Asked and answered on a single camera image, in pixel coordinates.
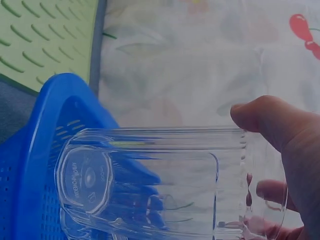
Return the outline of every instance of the white fabric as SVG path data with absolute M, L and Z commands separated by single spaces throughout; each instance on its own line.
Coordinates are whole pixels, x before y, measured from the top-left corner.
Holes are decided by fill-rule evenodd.
M 230 125 L 232 104 L 264 94 L 319 112 L 296 14 L 320 44 L 318 0 L 109 0 L 99 99 L 122 127 Z

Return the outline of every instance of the finger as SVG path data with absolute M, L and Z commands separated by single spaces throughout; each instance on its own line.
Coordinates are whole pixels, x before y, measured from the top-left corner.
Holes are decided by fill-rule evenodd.
M 256 186 L 256 194 L 264 200 L 283 204 L 287 194 L 287 185 L 281 181 L 263 180 Z M 287 197 L 286 208 L 297 212 L 297 208 L 290 195 Z
M 304 227 L 289 229 L 281 227 L 278 224 L 270 221 L 265 221 L 263 218 L 253 216 L 250 219 L 245 219 L 243 222 L 246 228 L 243 230 L 243 237 L 246 240 L 262 240 L 258 236 L 266 236 L 267 239 L 277 240 L 308 240 L 308 236 Z
M 304 227 L 299 227 L 293 230 L 282 227 L 276 239 L 277 240 L 308 240 L 309 238 L 305 232 Z
M 279 152 L 320 116 L 299 110 L 274 96 L 262 96 L 247 104 L 234 105 L 233 121 L 242 129 L 261 133 Z

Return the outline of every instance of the clear plastic container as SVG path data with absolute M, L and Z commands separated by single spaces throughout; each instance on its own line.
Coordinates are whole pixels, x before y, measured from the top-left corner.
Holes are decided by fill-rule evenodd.
M 256 194 L 261 180 L 285 181 L 267 146 L 237 128 L 85 129 L 64 146 L 56 185 L 73 219 L 104 232 L 139 240 L 275 239 L 287 189 L 281 204 Z
M 128 240 L 125 236 L 95 230 L 79 224 L 62 208 L 60 209 L 60 224 L 68 240 Z

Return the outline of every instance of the fingernail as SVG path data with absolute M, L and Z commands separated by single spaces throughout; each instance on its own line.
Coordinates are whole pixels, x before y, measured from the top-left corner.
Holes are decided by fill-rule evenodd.
M 264 198 L 265 196 L 265 194 L 264 194 L 264 192 L 261 190 L 261 189 L 256 189 L 256 195 L 259 197 L 259 198 Z
M 235 110 L 235 109 L 238 109 L 238 108 L 241 108 L 242 106 L 244 106 L 244 104 L 242 103 L 239 103 L 239 104 L 235 104 L 231 107 L 231 110 Z

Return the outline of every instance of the green mat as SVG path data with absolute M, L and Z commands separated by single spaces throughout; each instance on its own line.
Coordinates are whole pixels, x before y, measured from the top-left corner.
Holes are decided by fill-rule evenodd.
M 39 92 L 54 74 L 87 83 L 98 0 L 0 0 L 0 75 Z

